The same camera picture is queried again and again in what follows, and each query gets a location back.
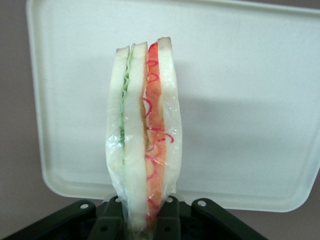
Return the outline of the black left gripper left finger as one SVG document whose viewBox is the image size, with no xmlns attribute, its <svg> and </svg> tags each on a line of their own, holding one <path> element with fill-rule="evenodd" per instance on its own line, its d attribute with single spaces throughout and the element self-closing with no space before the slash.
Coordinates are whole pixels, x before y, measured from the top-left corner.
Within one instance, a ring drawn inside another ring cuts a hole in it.
<svg viewBox="0 0 320 240">
<path fill-rule="evenodd" d="M 93 240 L 127 240 L 127 224 L 123 206 L 116 195 L 96 208 L 96 219 L 92 227 Z"/>
</svg>

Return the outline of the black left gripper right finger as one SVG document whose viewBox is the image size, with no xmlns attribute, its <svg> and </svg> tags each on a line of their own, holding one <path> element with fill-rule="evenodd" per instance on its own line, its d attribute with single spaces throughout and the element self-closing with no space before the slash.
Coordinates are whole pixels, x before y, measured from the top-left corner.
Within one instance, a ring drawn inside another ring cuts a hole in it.
<svg viewBox="0 0 320 240">
<path fill-rule="evenodd" d="M 174 196 L 169 196 L 157 214 L 153 240 L 180 240 L 180 202 Z"/>
</svg>

